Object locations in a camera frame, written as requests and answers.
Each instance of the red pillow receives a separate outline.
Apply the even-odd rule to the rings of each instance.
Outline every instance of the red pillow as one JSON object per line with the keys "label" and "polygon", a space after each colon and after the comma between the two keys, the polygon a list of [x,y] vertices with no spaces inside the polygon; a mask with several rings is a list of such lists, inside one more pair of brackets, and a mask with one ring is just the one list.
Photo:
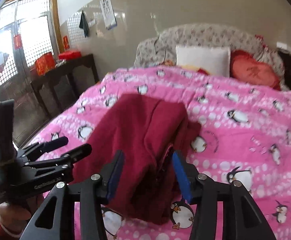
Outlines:
{"label": "red pillow", "polygon": [[252,85],[269,86],[280,90],[280,79],[269,64],[256,61],[251,54],[236,50],[231,53],[232,77]]}

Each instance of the penguin foot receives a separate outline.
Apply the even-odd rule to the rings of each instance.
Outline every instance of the penguin foot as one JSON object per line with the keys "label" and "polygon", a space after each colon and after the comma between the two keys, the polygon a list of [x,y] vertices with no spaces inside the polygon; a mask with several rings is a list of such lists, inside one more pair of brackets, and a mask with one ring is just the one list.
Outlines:
{"label": "penguin foot", "polygon": [[173,228],[173,229],[177,229],[177,230],[179,230],[179,229],[180,229],[180,223],[178,223],[177,225],[173,225],[172,228]]}

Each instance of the wooden table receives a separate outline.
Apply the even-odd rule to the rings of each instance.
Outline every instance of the wooden table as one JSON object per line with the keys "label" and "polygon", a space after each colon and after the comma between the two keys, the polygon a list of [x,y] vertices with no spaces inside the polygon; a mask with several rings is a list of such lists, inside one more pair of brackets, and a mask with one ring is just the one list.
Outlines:
{"label": "wooden table", "polygon": [[86,56],[67,60],[64,65],[61,65],[55,69],[50,70],[49,72],[45,73],[43,76],[39,76],[38,78],[34,79],[31,82],[31,87],[34,91],[34,94],[39,102],[39,104],[44,109],[46,115],[48,118],[51,118],[51,114],[49,113],[46,104],[44,103],[41,95],[40,90],[42,89],[43,84],[47,84],[47,87],[52,93],[53,99],[56,102],[56,105],[58,107],[58,110],[60,113],[63,112],[61,103],[58,99],[58,96],[55,92],[54,86],[56,86],[59,82],[62,76],[67,76],[69,84],[71,85],[72,91],[77,99],[79,99],[80,93],[78,91],[78,88],[75,84],[74,77],[73,77],[73,69],[78,66],[85,66],[87,68],[91,68],[94,81],[95,83],[99,82],[99,76],[98,72],[96,71],[95,62],[93,54],[88,54]]}

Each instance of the headboard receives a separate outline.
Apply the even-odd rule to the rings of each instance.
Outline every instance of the headboard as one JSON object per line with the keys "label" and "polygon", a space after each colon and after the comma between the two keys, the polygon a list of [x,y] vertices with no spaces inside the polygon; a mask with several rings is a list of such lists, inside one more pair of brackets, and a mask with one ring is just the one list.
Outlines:
{"label": "headboard", "polygon": [[136,50],[134,66],[149,67],[165,60],[176,63],[176,45],[231,47],[242,49],[262,62],[270,64],[284,88],[284,65],[276,51],[263,45],[262,39],[235,27],[219,24],[185,24],[164,30],[157,38],[142,41]]}

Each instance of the poster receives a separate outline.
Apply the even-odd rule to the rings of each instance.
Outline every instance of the poster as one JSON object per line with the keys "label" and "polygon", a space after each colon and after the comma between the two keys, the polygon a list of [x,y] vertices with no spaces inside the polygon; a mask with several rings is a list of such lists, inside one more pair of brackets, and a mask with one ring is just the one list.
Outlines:
{"label": "poster", "polygon": [[117,21],[114,16],[111,0],[100,0],[101,11],[104,19],[104,24],[107,30],[117,26]]}

